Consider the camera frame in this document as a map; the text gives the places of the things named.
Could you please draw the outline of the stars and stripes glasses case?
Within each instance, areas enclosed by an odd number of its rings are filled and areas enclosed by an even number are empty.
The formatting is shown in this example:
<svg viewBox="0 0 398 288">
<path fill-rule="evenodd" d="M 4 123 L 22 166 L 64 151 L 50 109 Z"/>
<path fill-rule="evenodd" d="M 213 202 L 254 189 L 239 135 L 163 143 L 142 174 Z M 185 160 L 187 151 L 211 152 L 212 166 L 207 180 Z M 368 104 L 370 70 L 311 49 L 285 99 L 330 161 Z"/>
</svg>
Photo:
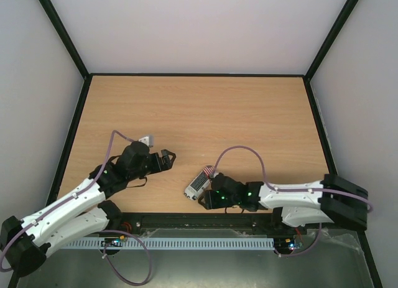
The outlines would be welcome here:
<svg viewBox="0 0 398 288">
<path fill-rule="evenodd" d="M 206 165 L 201 172 L 190 182 L 185 188 L 183 194 L 190 200 L 197 200 L 203 195 L 203 192 L 210 185 L 210 175 L 213 173 L 214 167 Z"/>
</svg>

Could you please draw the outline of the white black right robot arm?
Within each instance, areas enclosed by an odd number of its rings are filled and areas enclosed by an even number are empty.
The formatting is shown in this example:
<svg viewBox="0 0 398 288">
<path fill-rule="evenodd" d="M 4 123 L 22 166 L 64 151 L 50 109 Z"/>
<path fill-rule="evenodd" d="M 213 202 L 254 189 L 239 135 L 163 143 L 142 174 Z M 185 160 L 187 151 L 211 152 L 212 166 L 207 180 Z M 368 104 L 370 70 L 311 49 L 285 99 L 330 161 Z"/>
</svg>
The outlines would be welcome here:
<svg viewBox="0 0 398 288">
<path fill-rule="evenodd" d="M 315 223 L 364 231 L 371 209 L 367 190 L 334 174 L 315 182 L 281 185 L 241 183 L 218 173 L 198 202 L 207 210 L 240 207 L 249 212 L 279 211 L 271 218 L 278 233 Z"/>
</svg>

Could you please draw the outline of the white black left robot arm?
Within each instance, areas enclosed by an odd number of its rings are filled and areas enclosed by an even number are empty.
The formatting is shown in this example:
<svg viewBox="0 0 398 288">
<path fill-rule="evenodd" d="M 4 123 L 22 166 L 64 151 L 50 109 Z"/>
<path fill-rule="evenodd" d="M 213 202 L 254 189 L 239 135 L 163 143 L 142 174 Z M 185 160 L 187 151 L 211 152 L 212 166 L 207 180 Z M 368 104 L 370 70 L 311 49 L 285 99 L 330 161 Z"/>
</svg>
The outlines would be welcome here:
<svg viewBox="0 0 398 288">
<path fill-rule="evenodd" d="M 1 259 L 18 277 L 36 271 L 54 252 L 76 239 L 118 227 L 121 211 L 110 200 L 136 179 L 170 170 L 175 153 L 163 149 L 151 153 L 142 141 L 134 141 L 118 156 L 107 156 L 81 184 L 47 207 L 22 219 L 10 216 L 1 225 Z"/>
</svg>

